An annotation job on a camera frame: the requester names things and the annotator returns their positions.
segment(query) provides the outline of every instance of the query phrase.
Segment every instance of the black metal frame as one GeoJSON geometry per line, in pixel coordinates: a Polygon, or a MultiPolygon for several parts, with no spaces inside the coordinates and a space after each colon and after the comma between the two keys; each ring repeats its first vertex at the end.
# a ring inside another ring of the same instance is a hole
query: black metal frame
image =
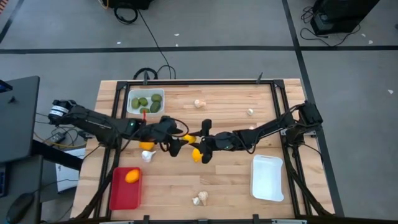
{"type": "MultiPolygon", "coordinates": [[[[277,118],[281,115],[280,112],[280,106],[279,106],[279,101],[278,101],[278,96],[277,96],[277,89],[280,90],[281,96],[282,96],[282,101],[283,101],[283,107],[284,111],[287,111],[289,109],[289,103],[287,101],[287,95],[286,95],[286,90],[285,90],[285,85],[283,80],[261,80],[259,83],[257,80],[148,80],[146,85],[269,85],[271,88],[271,93],[272,93],[272,99],[274,102],[274,108],[275,108],[275,114],[277,118]]],[[[116,117],[116,113],[118,111],[119,107],[119,99],[122,90],[124,90],[124,99],[123,99],[123,104],[122,104],[122,111],[121,111],[121,117],[120,118],[125,118],[126,117],[126,106],[127,106],[127,99],[128,99],[128,94],[129,90],[131,89],[132,86],[142,86],[145,85],[144,82],[140,81],[118,81],[116,85],[116,92],[114,96],[114,103],[113,103],[113,109],[112,109],[112,117],[116,117]]],[[[288,147],[284,144],[285,142],[285,136],[280,134],[280,140],[282,142],[282,151],[284,154],[284,159],[290,161],[290,155],[289,155],[289,149],[288,147]]],[[[108,170],[108,164],[109,164],[109,155],[110,155],[111,149],[105,149],[105,154],[104,154],[104,159],[103,159],[103,164],[101,168],[101,175],[99,179],[99,186],[103,184],[104,178],[106,176],[107,170],[108,170]]],[[[298,149],[293,148],[293,154],[294,154],[294,159],[296,163],[296,168],[297,168],[297,173],[298,176],[300,177],[300,180],[304,183],[305,185],[305,178],[304,178],[304,173],[303,173],[303,168],[302,168],[302,163],[300,160],[300,153],[298,149]]],[[[118,166],[119,164],[119,157],[114,158],[116,160],[116,165],[118,166]]],[[[301,217],[302,214],[300,213],[299,209],[299,202],[297,198],[297,192],[295,188],[295,182],[293,178],[290,176],[289,173],[288,175],[288,183],[289,183],[289,190],[290,190],[290,196],[292,199],[292,206],[293,206],[293,211],[295,218],[301,217]]],[[[340,202],[340,197],[338,195],[334,195],[333,198],[338,198],[338,202],[340,202]]],[[[310,203],[306,196],[303,194],[303,201],[304,201],[304,206],[305,206],[305,213],[306,215],[312,215],[312,209],[310,206],[310,203]]],[[[100,217],[100,210],[101,210],[101,204],[102,204],[102,199],[99,200],[98,204],[96,205],[95,212],[94,212],[94,218],[99,218],[100,217]]],[[[109,209],[109,206],[107,207],[106,210],[106,216],[105,218],[111,219],[111,210],[109,209]]],[[[169,223],[270,223],[271,219],[259,219],[257,214],[253,215],[252,220],[201,220],[200,222],[198,220],[162,220],[159,222],[164,223],[164,222],[169,222],[169,223]]],[[[135,220],[135,222],[138,223],[148,223],[149,222],[149,216],[144,217],[143,220],[135,220]]]]}

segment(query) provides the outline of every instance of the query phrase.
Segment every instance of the yellow lemon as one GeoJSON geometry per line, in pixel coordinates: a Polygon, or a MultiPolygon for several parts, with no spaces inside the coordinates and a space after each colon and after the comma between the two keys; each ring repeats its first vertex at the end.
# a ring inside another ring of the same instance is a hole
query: yellow lemon
{"type": "Polygon", "coordinates": [[[151,151],[154,146],[153,142],[139,142],[139,147],[143,150],[151,151]]]}
{"type": "Polygon", "coordinates": [[[197,138],[195,136],[191,136],[189,134],[186,134],[184,137],[182,137],[182,139],[188,141],[189,144],[192,144],[195,141],[197,141],[197,138]]]}
{"type": "Polygon", "coordinates": [[[203,154],[200,153],[199,149],[193,149],[192,151],[192,159],[195,162],[201,161],[201,157],[203,156],[203,154]]]}
{"type": "Polygon", "coordinates": [[[139,170],[134,169],[132,171],[129,171],[126,174],[125,180],[129,184],[132,184],[132,183],[136,182],[137,180],[139,180],[139,170]]]}

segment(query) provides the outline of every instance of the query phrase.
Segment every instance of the black stand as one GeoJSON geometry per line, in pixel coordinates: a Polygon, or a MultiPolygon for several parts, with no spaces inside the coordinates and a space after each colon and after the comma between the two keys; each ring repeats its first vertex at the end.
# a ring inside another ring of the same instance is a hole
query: black stand
{"type": "Polygon", "coordinates": [[[80,170],[83,159],[54,149],[44,143],[33,140],[32,154],[41,155],[47,161],[61,164],[71,169],[80,170]]]}

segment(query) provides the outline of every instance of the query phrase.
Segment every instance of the red tray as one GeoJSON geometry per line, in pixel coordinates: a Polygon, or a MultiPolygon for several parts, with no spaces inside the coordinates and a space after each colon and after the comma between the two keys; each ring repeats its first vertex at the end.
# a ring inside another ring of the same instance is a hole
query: red tray
{"type": "Polygon", "coordinates": [[[139,167],[117,167],[113,171],[110,210],[132,210],[141,203],[142,172],[139,167]],[[139,180],[133,184],[125,181],[129,171],[139,170],[139,180]]]}

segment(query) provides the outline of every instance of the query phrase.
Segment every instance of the white object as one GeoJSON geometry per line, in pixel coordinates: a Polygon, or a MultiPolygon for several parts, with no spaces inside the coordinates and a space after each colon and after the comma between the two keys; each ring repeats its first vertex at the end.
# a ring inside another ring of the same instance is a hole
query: white object
{"type": "Polygon", "coordinates": [[[273,156],[255,155],[251,171],[251,194],[257,199],[281,202],[283,160],[273,156]]]}
{"type": "Polygon", "coordinates": [[[196,108],[201,108],[203,106],[206,106],[206,102],[203,100],[195,100],[193,104],[196,106],[196,108]]]}
{"type": "Polygon", "coordinates": [[[248,115],[252,116],[254,114],[254,110],[249,108],[247,113],[248,115]]]}
{"type": "Polygon", "coordinates": [[[198,198],[204,206],[206,206],[206,204],[207,204],[206,201],[207,201],[208,196],[209,196],[209,194],[207,192],[199,192],[199,194],[198,194],[198,198]]]}
{"type": "Polygon", "coordinates": [[[152,116],[152,115],[159,115],[159,114],[163,114],[164,113],[164,90],[163,89],[147,89],[147,90],[130,90],[129,92],[129,101],[127,103],[127,112],[132,113],[132,114],[141,114],[139,112],[139,110],[143,107],[145,108],[150,108],[150,106],[152,105],[152,100],[150,99],[151,96],[153,94],[159,94],[160,96],[162,96],[162,104],[160,106],[160,110],[156,113],[147,113],[147,116],[152,116]],[[138,109],[133,109],[131,107],[131,101],[134,98],[141,98],[144,97],[147,99],[148,101],[148,105],[147,106],[140,106],[138,109]]]}
{"type": "Polygon", "coordinates": [[[198,205],[200,204],[200,200],[199,200],[198,197],[193,198],[193,199],[192,199],[192,202],[193,202],[193,204],[194,204],[195,206],[198,206],[198,205]]]}
{"type": "Polygon", "coordinates": [[[144,150],[144,151],[142,152],[142,154],[141,154],[142,159],[143,159],[145,162],[151,162],[152,156],[155,154],[155,152],[156,152],[156,151],[150,152],[150,151],[145,151],[145,150],[144,150]]]}
{"type": "MultiPolygon", "coordinates": [[[[86,151],[86,148],[73,149],[73,150],[64,151],[64,152],[82,159],[85,156],[85,151],[86,151]]],[[[57,173],[57,181],[65,180],[62,182],[57,182],[58,192],[62,192],[64,190],[67,190],[67,189],[77,186],[78,181],[69,181],[69,180],[78,180],[79,179],[79,171],[78,170],[67,168],[60,164],[55,164],[55,171],[57,173]]]]}

